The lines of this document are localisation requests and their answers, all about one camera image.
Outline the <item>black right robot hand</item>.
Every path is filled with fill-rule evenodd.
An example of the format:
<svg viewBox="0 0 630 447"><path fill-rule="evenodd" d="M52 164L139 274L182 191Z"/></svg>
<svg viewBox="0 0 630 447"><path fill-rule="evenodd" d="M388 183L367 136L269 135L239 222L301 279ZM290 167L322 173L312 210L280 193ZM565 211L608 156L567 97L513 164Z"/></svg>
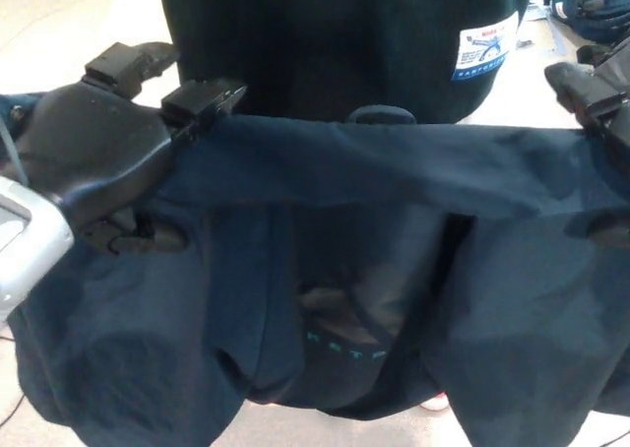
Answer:
<svg viewBox="0 0 630 447"><path fill-rule="evenodd" d="M629 177L629 46L609 50L592 68L559 62L544 69L557 102L601 144L605 161Z"/></svg>

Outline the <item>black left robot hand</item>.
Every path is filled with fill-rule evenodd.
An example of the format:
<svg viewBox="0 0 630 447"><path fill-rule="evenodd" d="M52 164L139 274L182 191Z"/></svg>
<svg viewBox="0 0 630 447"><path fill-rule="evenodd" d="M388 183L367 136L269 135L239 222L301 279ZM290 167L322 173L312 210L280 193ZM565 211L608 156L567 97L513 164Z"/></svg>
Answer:
<svg viewBox="0 0 630 447"><path fill-rule="evenodd" d="M79 82L38 102L18 140L31 186L96 249L117 255L187 246L182 230L140 202L169 175L176 152L229 115L247 87L226 78L188 81L158 108L135 103L142 84L177 59L166 42L114 43Z"/></svg>

